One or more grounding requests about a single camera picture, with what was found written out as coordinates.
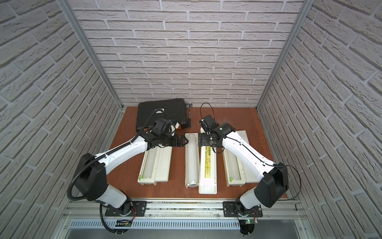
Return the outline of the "cream dispenser lid with label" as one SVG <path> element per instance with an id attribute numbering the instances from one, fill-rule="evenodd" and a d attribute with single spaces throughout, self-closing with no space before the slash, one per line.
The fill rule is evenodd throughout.
<path id="1" fill-rule="evenodd" d="M 201 134 L 199 135 L 201 149 L 199 193 L 214 195 L 217 194 L 217 156 L 213 147 L 203 145 L 203 133 L 205 131 L 201 128 Z"/>

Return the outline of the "cream dispenser with lid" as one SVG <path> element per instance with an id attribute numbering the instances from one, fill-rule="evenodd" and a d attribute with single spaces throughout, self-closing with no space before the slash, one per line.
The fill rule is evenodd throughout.
<path id="1" fill-rule="evenodd" d="M 145 152 L 137 182 L 141 185 L 168 182 L 172 147 L 155 147 Z"/>

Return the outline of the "white plastic wrap roll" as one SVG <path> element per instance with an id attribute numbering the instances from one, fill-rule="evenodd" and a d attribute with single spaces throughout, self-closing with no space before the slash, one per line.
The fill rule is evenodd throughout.
<path id="1" fill-rule="evenodd" d="M 195 141 L 189 142 L 188 150 L 188 173 L 189 173 L 189 185 L 194 186 L 198 184 L 198 162 L 197 162 L 197 147 Z"/>

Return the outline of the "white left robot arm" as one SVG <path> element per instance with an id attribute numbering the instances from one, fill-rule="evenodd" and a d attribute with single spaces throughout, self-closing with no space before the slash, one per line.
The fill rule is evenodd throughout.
<path id="1" fill-rule="evenodd" d="M 188 144 L 184 135 L 144 131 L 131 140 L 108 151 L 92 155 L 84 154 L 69 183 L 67 197 L 71 201 L 95 201 L 101 206 L 115 209 L 120 215 L 128 215 L 131 199 L 108 182 L 108 175 L 131 158 L 160 147 L 184 147 Z"/>

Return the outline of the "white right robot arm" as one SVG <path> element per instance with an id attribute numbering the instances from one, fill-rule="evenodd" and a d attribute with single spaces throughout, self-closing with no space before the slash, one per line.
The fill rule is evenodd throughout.
<path id="1" fill-rule="evenodd" d="M 272 207 L 288 190 L 288 171 L 283 163 L 267 159 L 228 123 L 219 125 L 213 118 L 199 121 L 204 132 L 199 146 L 222 147 L 232 152 L 256 176 L 258 185 L 235 200 L 235 211 L 241 215 L 257 206 Z"/>

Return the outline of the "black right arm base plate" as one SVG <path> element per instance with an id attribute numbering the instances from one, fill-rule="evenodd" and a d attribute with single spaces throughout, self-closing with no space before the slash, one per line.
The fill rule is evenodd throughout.
<path id="1" fill-rule="evenodd" d="M 263 217 L 263 211 L 260 205 L 254 206 L 251 209 L 246 209 L 241 204 L 235 201 L 223 201 L 223 214 L 226 218 L 260 218 Z"/>

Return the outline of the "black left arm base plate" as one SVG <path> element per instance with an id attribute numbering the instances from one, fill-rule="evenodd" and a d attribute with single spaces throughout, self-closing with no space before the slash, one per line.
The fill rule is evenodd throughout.
<path id="1" fill-rule="evenodd" d="M 107 207 L 105 215 L 107 217 L 143 217 L 146 211 L 147 201 L 128 201 L 120 208 Z"/>

